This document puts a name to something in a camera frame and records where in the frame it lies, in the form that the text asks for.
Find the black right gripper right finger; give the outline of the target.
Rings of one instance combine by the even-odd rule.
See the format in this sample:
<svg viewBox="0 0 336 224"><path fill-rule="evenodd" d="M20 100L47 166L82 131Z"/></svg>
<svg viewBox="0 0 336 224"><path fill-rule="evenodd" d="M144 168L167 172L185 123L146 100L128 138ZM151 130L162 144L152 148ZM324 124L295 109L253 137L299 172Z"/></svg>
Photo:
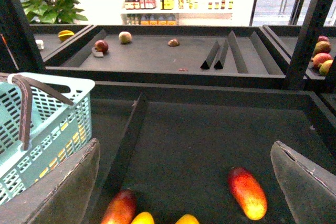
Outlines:
<svg viewBox="0 0 336 224"><path fill-rule="evenodd" d="M270 158L295 223L335 223L335 175L281 141Z"/></svg>

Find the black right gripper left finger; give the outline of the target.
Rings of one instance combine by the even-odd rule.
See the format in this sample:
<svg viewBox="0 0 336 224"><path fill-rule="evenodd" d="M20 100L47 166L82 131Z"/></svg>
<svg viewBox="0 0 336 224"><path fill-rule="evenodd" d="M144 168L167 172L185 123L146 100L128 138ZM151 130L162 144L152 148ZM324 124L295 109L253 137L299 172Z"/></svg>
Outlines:
<svg viewBox="0 0 336 224"><path fill-rule="evenodd" d="M93 138L48 175L1 206L1 223L81 223L99 169Z"/></svg>

